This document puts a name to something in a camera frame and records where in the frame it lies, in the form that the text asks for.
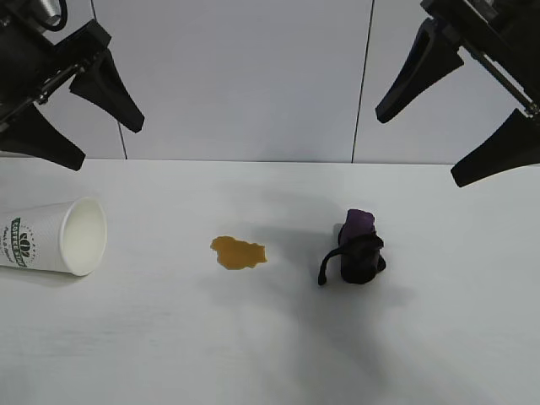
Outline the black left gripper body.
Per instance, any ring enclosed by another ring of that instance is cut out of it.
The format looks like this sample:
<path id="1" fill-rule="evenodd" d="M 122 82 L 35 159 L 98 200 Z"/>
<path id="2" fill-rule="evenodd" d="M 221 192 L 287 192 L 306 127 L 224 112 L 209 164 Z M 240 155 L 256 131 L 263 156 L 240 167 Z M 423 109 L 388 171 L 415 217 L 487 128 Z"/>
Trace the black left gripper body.
<path id="1" fill-rule="evenodd" d="M 73 75 L 89 69 L 111 36 L 95 19 L 51 43 L 44 33 L 68 22 L 65 1 L 1 2 L 1 124 L 50 95 Z"/>

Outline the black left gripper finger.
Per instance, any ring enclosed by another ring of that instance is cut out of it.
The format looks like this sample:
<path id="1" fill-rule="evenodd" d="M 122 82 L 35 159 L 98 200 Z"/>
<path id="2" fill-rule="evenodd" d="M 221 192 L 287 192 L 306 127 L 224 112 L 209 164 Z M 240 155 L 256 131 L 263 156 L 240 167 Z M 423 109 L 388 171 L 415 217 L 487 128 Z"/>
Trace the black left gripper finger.
<path id="1" fill-rule="evenodd" d="M 144 115 L 122 82 L 110 50 L 104 50 L 83 73 L 78 73 L 70 91 L 109 113 L 132 132 L 140 132 Z"/>
<path id="2" fill-rule="evenodd" d="M 1 132 L 1 150 L 80 170 L 85 153 L 65 138 L 35 106 L 29 106 Z"/>

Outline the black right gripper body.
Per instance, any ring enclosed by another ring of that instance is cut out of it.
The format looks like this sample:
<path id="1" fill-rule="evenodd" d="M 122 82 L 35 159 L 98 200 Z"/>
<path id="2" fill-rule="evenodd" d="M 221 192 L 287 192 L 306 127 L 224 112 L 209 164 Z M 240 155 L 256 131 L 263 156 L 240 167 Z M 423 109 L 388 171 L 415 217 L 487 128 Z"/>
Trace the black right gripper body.
<path id="1" fill-rule="evenodd" d="M 530 114 L 539 112 L 538 1 L 422 1 L 449 24 L 477 59 L 497 62 L 520 86 L 507 89 Z"/>

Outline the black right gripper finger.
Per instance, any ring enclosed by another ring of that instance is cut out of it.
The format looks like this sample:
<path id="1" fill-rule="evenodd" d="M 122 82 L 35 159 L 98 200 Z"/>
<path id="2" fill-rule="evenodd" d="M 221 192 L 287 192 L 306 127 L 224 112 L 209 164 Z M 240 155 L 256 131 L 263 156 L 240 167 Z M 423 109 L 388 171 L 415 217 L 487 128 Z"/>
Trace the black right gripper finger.
<path id="1" fill-rule="evenodd" d="M 482 144 L 451 169 L 459 187 L 507 170 L 539 164 L 539 119 L 515 109 Z"/>
<path id="2" fill-rule="evenodd" d="M 431 85 L 464 65 L 459 35 L 444 21 L 426 19 L 418 28 L 408 57 L 379 105 L 379 122 L 387 123 Z"/>

